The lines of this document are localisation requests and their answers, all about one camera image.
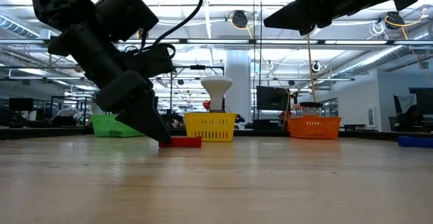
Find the red block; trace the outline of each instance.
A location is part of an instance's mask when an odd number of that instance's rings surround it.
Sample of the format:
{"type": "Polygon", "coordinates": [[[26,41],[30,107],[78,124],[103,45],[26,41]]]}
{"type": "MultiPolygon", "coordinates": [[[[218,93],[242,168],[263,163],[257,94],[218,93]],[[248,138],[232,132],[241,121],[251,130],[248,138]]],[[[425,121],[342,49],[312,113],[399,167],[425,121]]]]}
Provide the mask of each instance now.
{"type": "Polygon", "coordinates": [[[161,148],[200,148],[202,147],[201,137],[172,136],[171,143],[160,142],[161,148]]]}

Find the column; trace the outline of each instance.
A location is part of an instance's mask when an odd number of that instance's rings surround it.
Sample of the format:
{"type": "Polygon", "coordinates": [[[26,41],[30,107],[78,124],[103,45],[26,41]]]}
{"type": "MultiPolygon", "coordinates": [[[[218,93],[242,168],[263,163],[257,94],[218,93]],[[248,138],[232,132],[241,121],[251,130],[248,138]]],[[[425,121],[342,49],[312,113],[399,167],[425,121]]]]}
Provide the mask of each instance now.
{"type": "Polygon", "coordinates": [[[233,81],[225,94],[226,111],[242,115],[246,123],[251,122],[251,66],[248,52],[229,50],[225,61],[225,76],[233,81]]]}

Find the computer monitor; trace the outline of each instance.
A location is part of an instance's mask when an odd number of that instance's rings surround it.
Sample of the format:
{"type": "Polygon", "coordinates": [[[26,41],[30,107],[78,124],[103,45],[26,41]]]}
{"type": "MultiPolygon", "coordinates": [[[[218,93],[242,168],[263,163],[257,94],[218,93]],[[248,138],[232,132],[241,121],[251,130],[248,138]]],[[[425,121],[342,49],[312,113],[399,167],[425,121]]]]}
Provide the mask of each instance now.
{"type": "Polygon", "coordinates": [[[257,86],[257,109],[286,111],[290,99],[283,88],[257,86]]]}
{"type": "Polygon", "coordinates": [[[9,110],[11,110],[11,111],[33,111],[33,99],[31,99],[31,98],[9,98],[9,110]]]}

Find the wooden table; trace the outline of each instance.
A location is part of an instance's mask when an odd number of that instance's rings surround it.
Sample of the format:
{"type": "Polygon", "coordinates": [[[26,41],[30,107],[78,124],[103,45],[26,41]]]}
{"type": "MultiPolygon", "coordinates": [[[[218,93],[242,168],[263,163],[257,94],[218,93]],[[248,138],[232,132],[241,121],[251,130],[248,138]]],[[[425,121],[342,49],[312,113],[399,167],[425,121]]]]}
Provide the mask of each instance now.
{"type": "Polygon", "coordinates": [[[1,223],[433,223],[433,150],[394,142],[0,142],[1,223]]]}

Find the green basket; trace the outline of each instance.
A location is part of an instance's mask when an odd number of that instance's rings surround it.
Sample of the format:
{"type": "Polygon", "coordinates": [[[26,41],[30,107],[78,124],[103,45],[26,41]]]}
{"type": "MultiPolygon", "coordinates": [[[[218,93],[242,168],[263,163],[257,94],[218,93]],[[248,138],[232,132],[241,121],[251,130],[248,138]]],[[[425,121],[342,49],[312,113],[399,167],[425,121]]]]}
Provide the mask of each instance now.
{"type": "Polygon", "coordinates": [[[117,115],[93,115],[93,131],[98,137],[137,137],[143,133],[116,121],[117,115]]]}

